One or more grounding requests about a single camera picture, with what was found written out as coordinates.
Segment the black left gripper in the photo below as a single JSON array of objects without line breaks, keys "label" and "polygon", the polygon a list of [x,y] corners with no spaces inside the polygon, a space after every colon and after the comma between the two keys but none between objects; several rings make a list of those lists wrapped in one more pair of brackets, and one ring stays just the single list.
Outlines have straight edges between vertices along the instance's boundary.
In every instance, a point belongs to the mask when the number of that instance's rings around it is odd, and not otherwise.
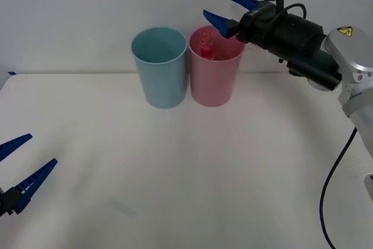
[{"label": "black left gripper", "polygon": [[[11,141],[0,144],[0,161],[3,161],[32,137],[31,134],[25,134]],[[16,214],[21,213],[57,163],[57,159],[50,160],[35,173],[27,177],[18,185],[8,189],[6,192],[0,188],[0,216],[4,213],[8,213],[9,215],[14,212]]]}]

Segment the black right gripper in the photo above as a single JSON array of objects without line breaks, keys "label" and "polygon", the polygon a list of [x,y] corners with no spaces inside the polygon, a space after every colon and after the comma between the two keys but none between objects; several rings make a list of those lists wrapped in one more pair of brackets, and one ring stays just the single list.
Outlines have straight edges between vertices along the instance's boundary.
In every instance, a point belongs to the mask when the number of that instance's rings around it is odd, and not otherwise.
[{"label": "black right gripper", "polygon": [[285,9],[268,1],[231,0],[248,11],[239,22],[203,11],[205,19],[224,37],[236,39],[244,44],[252,43],[271,54],[284,54],[284,48],[275,40]]}]

